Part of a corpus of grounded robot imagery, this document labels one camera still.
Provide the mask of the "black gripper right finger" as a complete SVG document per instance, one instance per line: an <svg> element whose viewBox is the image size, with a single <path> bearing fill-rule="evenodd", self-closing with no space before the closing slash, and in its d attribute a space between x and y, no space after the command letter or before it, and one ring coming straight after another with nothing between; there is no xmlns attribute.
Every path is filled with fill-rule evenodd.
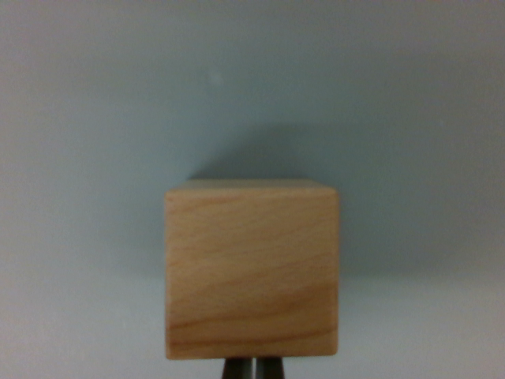
<svg viewBox="0 0 505 379"><path fill-rule="evenodd" d="M282 358L266 357L256 359L256 379L284 379Z"/></svg>

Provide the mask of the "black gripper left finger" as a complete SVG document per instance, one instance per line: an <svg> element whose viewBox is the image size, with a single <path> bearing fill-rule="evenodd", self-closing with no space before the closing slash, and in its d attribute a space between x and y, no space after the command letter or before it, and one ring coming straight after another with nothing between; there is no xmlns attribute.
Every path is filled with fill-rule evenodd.
<svg viewBox="0 0 505 379"><path fill-rule="evenodd" d="M249 379L249 359L227 358L223 366L222 379Z"/></svg>

